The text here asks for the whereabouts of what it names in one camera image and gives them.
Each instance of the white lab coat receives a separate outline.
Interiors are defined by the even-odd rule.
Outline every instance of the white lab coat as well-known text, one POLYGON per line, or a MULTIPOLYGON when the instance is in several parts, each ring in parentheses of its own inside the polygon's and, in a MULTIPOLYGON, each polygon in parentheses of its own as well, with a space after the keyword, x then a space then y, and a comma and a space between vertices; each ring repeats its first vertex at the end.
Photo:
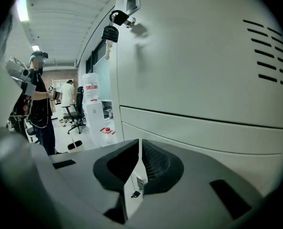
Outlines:
MULTIPOLYGON (((75 112, 74 107, 71 105, 73 104, 73 94, 74 94, 74 87, 73 85, 66 83, 61 87, 62 93, 62 107, 70 106, 69 111, 75 112)), ((66 108, 63 108, 63 113, 66 114, 66 108)))

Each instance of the ceiling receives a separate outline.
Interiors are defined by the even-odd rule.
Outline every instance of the ceiling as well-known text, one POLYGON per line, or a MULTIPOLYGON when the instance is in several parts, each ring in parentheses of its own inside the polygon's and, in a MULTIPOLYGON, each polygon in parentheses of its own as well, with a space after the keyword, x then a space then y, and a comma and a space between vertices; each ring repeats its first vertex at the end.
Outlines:
POLYGON ((73 65, 88 41, 87 33, 110 0, 27 0, 29 21, 17 19, 10 33, 6 58, 15 56, 28 63, 31 46, 48 53, 46 65, 73 65))

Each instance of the white cabinet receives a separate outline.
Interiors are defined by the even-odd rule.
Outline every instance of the white cabinet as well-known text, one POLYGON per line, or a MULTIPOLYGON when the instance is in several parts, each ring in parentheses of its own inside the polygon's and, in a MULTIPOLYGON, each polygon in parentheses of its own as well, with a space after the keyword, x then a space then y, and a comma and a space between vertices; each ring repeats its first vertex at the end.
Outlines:
POLYGON ((241 154, 283 153, 283 130, 235 125, 120 107, 121 120, 148 132, 206 149, 241 154))
MULTIPOLYGON (((271 38, 281 37, 267 27, 282 30, 264 4, 257 0, 140 3, 141 8, 131 15, 136 26, 119 26, 117 49, 113 47, 120 105, 283 128, 283 74, 279 71, 283 62, 277 59, 283 55, 274 48, 282 45, 271 38)), ((115 9, 125 11, 125 4, 126 0, 117 0, 115 9)))
MULTIPOLYGON (((274 189, 283 175, 283 155, 243 155, 219 152, 176 142, 126 123, 122 123, 122 127, 125 140, 149 139, 209 155, 245 178, 263 195, 274 189)), ((146 176, 144 166, 139 162, 134 170, 140 175, 146 176)))

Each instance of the water cooler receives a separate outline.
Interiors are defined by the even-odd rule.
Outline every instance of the water cooler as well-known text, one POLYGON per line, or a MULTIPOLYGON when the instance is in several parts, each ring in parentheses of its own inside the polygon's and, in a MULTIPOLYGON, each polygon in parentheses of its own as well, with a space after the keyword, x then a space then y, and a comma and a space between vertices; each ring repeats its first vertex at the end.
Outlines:
POLYGON ((86 118, 86 126, 96 147, 102 146, 101 130, 105 128, 102 102, 98 101, 98 75, 88 73, 82 76, 84 85, 83 109, 86 118))

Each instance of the window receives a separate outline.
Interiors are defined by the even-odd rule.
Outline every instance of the window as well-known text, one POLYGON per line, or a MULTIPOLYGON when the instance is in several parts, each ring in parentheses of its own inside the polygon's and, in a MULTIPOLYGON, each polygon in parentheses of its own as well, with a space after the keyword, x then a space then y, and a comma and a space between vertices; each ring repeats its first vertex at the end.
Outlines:
POLYGON ((94 65, 105 56, 106 40, 102 40, 99 45, 92 51, 89 59, 86 60, 86 73, 94 72, 94 65))

